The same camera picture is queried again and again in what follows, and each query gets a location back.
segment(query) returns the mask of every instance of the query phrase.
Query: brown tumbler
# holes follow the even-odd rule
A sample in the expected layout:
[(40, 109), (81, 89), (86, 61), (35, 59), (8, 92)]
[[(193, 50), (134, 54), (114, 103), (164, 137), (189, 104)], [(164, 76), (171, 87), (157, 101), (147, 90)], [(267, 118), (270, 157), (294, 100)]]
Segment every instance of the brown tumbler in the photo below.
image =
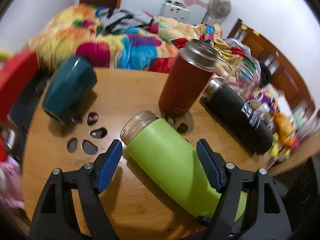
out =
[(180, 49), (160, 95), (165, 114), (178, 117), (189, 111), (216, 70), (217, 60), (215, 50), (204, 41), (193, 40)]

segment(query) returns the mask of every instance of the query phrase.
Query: black and white cloth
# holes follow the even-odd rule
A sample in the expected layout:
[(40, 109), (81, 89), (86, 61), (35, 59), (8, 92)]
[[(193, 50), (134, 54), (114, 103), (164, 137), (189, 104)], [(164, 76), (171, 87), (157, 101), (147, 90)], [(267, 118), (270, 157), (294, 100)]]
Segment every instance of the black and white cloth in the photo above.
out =
[(99, 12), (105, 34), (115, 33), (131, 27), (150, 26), (154, 19), (141, 10), (106, 8)]

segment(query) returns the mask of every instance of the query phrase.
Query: teal cup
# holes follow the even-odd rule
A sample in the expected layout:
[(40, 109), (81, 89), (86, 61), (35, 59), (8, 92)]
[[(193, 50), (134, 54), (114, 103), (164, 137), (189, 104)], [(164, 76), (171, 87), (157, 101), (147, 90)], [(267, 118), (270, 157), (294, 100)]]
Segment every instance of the teal cup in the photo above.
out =
[(42, 109), (50, 117), (65, 124), (70, 108), (77, 105), (96, 83), (97, 76), (92, 66), (81, 57), (70, 57), (53, 77)]

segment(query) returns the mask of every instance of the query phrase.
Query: blue gripper pad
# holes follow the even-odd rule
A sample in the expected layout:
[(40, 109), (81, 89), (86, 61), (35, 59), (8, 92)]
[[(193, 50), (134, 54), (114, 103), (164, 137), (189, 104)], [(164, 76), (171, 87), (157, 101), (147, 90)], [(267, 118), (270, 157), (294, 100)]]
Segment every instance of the blue gripper pad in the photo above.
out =
[(224, 169), (226, 162), (219, 153), (212, 151), (205, 139), (200, 139), (197, 142), (196, 152), (210, 186), (221, 193), (227, 182)]
[(95, 188), (99, 194), (109, 187), (121, 156), (122, 144), (119, 140), (115, 139), (112, 141), (108, 150), (100, 154), (94, 161), (95, 175), (97, 178)]

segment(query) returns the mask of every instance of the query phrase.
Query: black bottle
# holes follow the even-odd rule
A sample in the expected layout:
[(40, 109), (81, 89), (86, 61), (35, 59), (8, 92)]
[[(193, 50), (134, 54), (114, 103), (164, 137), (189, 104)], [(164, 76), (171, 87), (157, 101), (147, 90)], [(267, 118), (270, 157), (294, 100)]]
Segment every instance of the black bottle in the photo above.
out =
[(212, 79), (202, 96), (212, 113), (251, 151), (264, 154), (271, 148), (273, 136), (268, 126), (227, 84)]

